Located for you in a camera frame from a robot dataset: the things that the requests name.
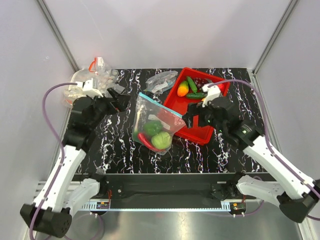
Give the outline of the red chili pepper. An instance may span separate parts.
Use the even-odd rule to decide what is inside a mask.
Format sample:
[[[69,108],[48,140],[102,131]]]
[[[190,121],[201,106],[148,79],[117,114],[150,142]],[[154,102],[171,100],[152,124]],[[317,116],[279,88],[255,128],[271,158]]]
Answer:
[[[156,147],[154,147],[150,142],[149,140],[147,139],[147,137],[142,133],[142,132],[139,132],[137,134],[137,137],[139,139],[139,141],[145,146],[147,147],[149,150],[152,150],[154,152],[161,152],[162,149],[158,149]]]

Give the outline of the pale green cabbage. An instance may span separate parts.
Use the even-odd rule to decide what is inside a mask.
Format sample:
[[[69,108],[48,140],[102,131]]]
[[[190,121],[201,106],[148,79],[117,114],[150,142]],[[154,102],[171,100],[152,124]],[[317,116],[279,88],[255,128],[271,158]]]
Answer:
[[[172,144],[172,136],[165,131],[161,131],[151,138],[152,145],[159,150],[167,149]]]

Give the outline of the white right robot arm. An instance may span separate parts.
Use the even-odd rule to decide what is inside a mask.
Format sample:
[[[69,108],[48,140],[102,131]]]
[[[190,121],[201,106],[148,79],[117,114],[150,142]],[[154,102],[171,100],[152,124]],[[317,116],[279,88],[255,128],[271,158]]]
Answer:
[[[240,118],[240,111],[227,97],[217,97],[208,103],[190,103],[182,117],[186,126],[211,126],[223,139],[258,162],[276,180],[276,183],[255,179],[237,172],[227,181],[228,195],[239,198],[252,196],[278,207],[290,220],[302,223],[320,200],[320,182],[292,165],[269,142],[267,134],[256,125]]]

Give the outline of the green bell pepper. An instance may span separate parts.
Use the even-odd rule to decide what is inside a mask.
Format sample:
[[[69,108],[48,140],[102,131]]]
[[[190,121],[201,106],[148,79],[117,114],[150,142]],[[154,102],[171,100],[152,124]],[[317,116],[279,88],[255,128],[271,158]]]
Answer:
[[[143,131],[149,137],[157,135],[162,129],[163,125],[160,120],[150,120],[143,125]]]

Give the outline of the clear blue zip bag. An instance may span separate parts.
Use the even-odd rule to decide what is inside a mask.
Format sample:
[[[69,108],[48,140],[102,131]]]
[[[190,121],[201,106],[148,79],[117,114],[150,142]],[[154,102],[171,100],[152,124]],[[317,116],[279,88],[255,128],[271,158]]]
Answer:
[[[165,155],[173,136],[186,126],[182,115],[143,93],[136,99],[132,139],[152,152]]]

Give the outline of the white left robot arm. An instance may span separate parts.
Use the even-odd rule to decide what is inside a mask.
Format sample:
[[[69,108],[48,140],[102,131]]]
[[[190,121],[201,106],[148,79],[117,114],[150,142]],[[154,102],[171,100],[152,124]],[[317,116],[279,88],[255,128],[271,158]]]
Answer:
[[[92,173],[83,179],[72,193],[67,193],[75,172],[89,152],[96,127],[105,116],[124,112],[130,96],[108,88],[110,97],[92,95],[76,99],[72,105],[69,123],[59,140],[60,153],[44,187],[31,204],[24,204],[20,215],[29,227],[29,237],[37,231],[50,237],[63,238],[73,216],[91,198],[108,194],[106,176]]]

